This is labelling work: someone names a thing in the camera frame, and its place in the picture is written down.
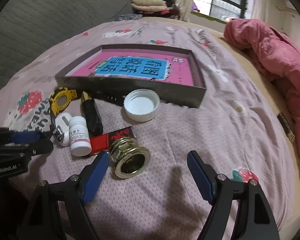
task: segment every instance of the blue label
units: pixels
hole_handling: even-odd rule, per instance
[[[96,75],[125,75],[165,79],[169,62],[145,57],[111,57],[94,72]]]

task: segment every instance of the white wall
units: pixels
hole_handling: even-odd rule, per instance
[[[300,48],[300,15],[296,12],[286,11],[283,21],[283,31]]]
[[[278,9],[286,6],[286,0],[270,0],[267,23],[277,31],[283,31],[284,13]]]

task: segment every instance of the medicine bottle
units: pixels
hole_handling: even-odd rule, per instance
[[[70,152],[74,156],[85,156],[91,152],[86,119],[74,116],[69,121]]]

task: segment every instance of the blue gripper pad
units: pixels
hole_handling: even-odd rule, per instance
[[[100,152],[93,163],[81,171],[78,195],[83,205],[93,200],[109,166],[109,155]]]
[[[201,160],[196,151],[188,153],[187,164],[202,198],[213,205],[217,192],[217,173]]]
[[[40,140],[40,134],[35,131],[15,132],[10,136],[10,141],[15,144],[30,144]]]

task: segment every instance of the folded clothes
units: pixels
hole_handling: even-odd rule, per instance
[[[233,46],[247,52],[256,68],[285,97],[295,121],[300,155],[300,49],[288,36],[258,19],[232,20],[224,35]]]
[[[164,5],[164,6],[140,6],[140,5],[136,5],[135,3],[132,3],[131,5],[135,10],[144,11],[144,12],[160,12],[160,11],[166,10],[168,8],[166,5]]]
[[[140,6],[164,6],[166,2],[164,0],[131,0],[131,3]]]

